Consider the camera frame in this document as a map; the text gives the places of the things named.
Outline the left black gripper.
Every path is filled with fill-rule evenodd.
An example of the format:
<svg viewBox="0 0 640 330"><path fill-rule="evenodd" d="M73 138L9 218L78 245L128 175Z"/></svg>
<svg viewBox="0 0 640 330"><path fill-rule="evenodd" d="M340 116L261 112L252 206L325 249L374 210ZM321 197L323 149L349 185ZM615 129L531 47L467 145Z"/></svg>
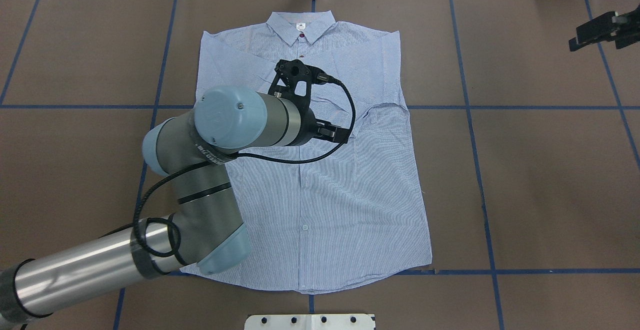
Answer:
<svg viewBox="0 0 640 330"><path fill-rule="evenodd" d="M317 122L311 108L301 115L301 124L297 135L297 145L302 146L312 138L331 143L345 144L349 141L350 128L343 128L330 122Z"/></svg>

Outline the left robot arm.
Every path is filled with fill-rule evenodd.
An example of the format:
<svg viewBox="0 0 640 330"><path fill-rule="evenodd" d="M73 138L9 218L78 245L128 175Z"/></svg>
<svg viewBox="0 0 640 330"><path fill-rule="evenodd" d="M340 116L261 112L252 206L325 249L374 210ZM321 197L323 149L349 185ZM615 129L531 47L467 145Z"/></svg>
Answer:
<svg viewBox="0 0 640 330"><path fill-rule="evenodd" d="M128 225L82 245L28 258L1 272L1 327L10 329L97 296L196 264L216 273L250 250L226 164L252 147L325 140L338 147L354 129L317 119L311 96L277 86L206 90L192 110L144 137L147 166L162 179L141 197Z"/></svg>

